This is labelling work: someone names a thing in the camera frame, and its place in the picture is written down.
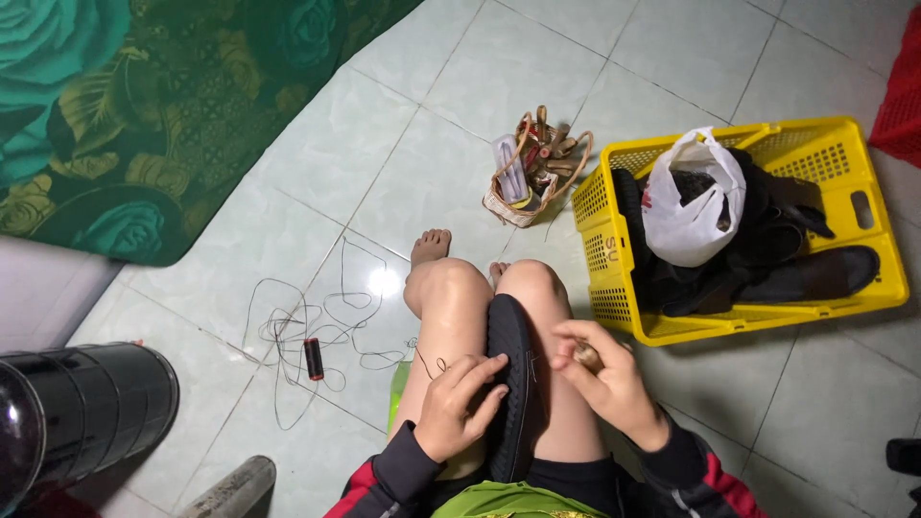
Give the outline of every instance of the leg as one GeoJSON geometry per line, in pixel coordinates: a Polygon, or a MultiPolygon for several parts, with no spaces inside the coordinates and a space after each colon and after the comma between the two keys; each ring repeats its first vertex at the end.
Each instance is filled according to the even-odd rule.
{"type": "MultiPolygon", "coordinates": [[[[388,439],[405,420],[418,422],[428,385],[441,375],[439,365],[486,351],[486,312],[493,290],[475,266],[447,257],[449,241],[448,231],[430,230],[413,249],[413,267],[406,278],[403,299],[422,324],[413,366],[388,439]]],[[[441,478],[469,475],[483,464],[484,458],[484,445],[479,441],[450,459],[441,478]]]]}
{"type": "Polygon", "coordinates": [[[511,266],[493,264],[490,273],[496,283],[495,292],[515,297],[524,307],[537,339],[537,369],[546,387],[543,395],[549,402],[550,425],[537,440],[534,456],[562,463],[586,463],[610,456],[595,412],[575,387],[550,369],[549,358],[556,354],[557,341],[550,331],[572,318],[563,283],[550,266],[532,260],[511,266]]]}

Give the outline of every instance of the black bucket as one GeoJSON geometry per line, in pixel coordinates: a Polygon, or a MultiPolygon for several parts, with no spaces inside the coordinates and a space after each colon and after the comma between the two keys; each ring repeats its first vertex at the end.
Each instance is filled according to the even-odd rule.
{"type": "Polygon", "coordinates": [[[0,517],[155,444],[178,409],[176,372],[148,347],[0,355],[0,517]]]}

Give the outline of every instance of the green floral blanket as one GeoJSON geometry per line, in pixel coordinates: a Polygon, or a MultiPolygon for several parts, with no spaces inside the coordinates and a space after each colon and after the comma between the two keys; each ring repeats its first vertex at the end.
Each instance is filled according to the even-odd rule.
{"type": "Polygon", "coordinates": [[[422,0],[0,0],[0,234],[171,265],[422,0]]]}

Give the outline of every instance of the hand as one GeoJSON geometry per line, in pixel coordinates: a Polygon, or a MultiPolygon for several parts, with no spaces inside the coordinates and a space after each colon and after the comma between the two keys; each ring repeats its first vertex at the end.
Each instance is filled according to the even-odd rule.
{"type": "Polygon", "coordinates": [[[479,408],[472,405],[472,400],[507,364],[505,354],[490,359],[467,355],[428,385],[414,435],[430,459],[443,463],[483,437],[499,403],[508,394],[508,386],[493,387],[479,408]]]}
{"type": "Polygon", "coordinates": [[[669,441],[669,423],[652,402],[633,353],[617,343],[597,322],[570,320],[554,328],[559,348],[551,366],[582,393],[591,408],[646,452],[669,441]],[[578,344],[598,351],[604,368],[592,375],[572,356],[578,344]]]}

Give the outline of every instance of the yellow plastic basket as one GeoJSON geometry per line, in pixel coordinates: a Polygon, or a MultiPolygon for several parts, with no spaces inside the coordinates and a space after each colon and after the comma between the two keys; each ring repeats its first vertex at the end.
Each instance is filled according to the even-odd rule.
{"type": "Polygon", "coordinates": [[[608,145],[601,152],[598,168],[572,196],[576,228],[582,234],[589,265],[589,296],[596,320],[657,347],[871,312],[907,300],[902,259],[857,121],[850,117],[784,121],[716,129],[713,134],[724,147],[752,153],[755,163],[774,175],[818,183],[836,237],[828,240],[810,232],[810,251],[852,244],[871,246],[880,255],[876,282],[840,300],[736,304],[730,312],[678,318],[639,311],[630,277],[633,252],[626,220],[617,209],[611,168],[624,168],[635,178],[642,178],[680,135],[648,138],[608,145]],[[860,192],[866,195],[873,216],[870,224],[864,221],[865,229],[852,198],[860,192]]]}

